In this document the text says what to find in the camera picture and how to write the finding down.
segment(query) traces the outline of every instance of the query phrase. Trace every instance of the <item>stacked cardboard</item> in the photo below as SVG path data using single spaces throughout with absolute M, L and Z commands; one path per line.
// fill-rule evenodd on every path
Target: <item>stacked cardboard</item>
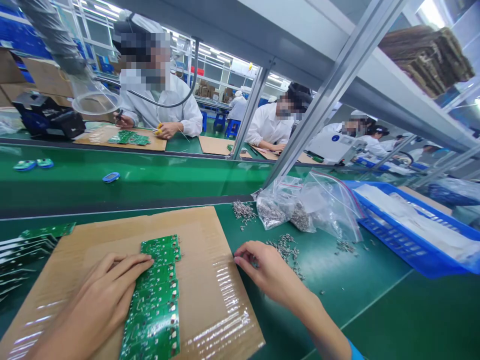
M 52 98 L 60 106 L 72 107 L 74 98 L 72 84 L 55 61 L 29 57 L 22 57 L 21 59 L 33 81 L 35 81 L 40 94 Z M 111 113 L 104 115 L 82 114 L 82 117 L 86 121 L 108 121 L 111 123 L 115 121 Z
M 0 107 L 11 107 L 12 100 L 23 93 L 23 86 L 31 86 L 15 63 L 9 49 L 0 47 Z
M 452 31 L 419 25 L 389 32 L 378 47 L 428 96 L 438 96 L 475 76 Z

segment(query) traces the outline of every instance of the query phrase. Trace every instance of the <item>small blue device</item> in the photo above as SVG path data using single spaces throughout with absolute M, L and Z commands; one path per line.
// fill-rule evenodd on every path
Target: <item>small blue device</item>
M 111 183 L 117 180 L 120 177 L 120 174 L 118 172 L 111 172 L 107 176 L 105 176 L 102 180 L 104 183 Z

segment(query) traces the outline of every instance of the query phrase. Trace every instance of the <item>white cap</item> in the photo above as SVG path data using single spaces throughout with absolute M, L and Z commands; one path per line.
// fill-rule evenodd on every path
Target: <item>white cap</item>
M 350 114 L 350 119 L 366 119 L 368 115 L 360 110 L 352 111 Z

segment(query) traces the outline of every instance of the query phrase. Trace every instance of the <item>blue bin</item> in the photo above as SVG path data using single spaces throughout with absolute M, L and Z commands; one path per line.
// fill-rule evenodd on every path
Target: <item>blue bin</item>
M 345 181 L 345 184 L 350 189 L 358 188 L 363 184 L 369 184 L 379 188 L 385 194 L 397 193 L 409 203 L 415 204 L 416 206 L 414 208 L 420 215 L 432 219 L 451 230 L 459 232 L 471 240 L 480 241 L 480 232 L 477 230 L 465 225 L 453 217 L 445 215 L 393 185 L 384 182 L 360 181 Z M 480 260 L 474 264 L 470 263 L 468 268 L 465 268 L 463 264 L 454 260 L 422 237 L 401 225 L 363 196 L 356 192 L 354 192 L 354 194 L 367 215 L 366 218 L 359 219 L 358 222 L 366 227 L 395 254 L 401 257 L 419 273 L 430 279 L 468 272 L 480 274 Z
M 460 195 L 456 192 L 453 192 L 446 187 L 430 184 L 428 186 L 429 196 L 439 203 L 451 205 L 451 206 L 477 206 L 480 205 L 480 201 L 470 197 Z

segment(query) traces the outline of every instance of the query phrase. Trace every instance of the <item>blue sleeve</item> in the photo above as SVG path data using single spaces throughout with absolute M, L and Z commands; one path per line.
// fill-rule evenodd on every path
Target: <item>blue sleeve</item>
M 351 348 L 351 360 L 364 360 L 364 357 L 360 353 L 360 351 L 357 350 L 357 348 L 352 344 L 350 340 L 348 340 L 350 343 L 350 348 Z

